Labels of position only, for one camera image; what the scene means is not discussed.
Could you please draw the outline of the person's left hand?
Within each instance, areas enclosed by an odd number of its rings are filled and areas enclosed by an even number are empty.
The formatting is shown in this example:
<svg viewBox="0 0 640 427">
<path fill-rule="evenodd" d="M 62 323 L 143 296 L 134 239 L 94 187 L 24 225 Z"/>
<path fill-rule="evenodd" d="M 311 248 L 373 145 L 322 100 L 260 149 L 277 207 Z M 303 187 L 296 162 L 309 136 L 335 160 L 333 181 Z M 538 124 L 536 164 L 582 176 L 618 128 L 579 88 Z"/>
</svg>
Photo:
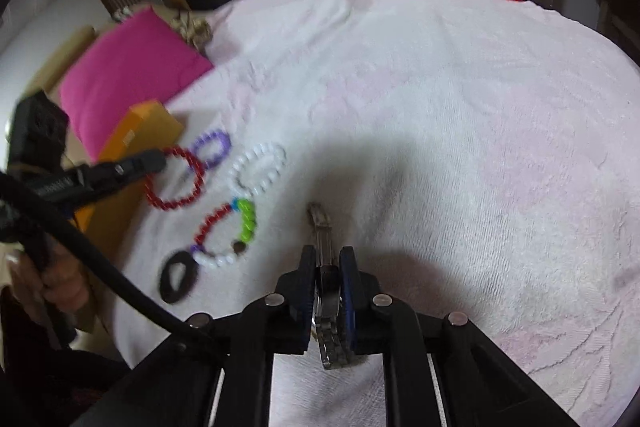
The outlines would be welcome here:
<svg viewBox="0 0 640 427">
<path fill-rule="evenodd" d="M 21 251 L 8 254 L 11 291 L 32 321 L 43 323 L 43 303 L 63 313 L 76 314 L 90 300 L 89 285 L 80 262 L 53 237 L 46 239 L 50 255 L 47 269 L 39 272 Z"/>
</svg>

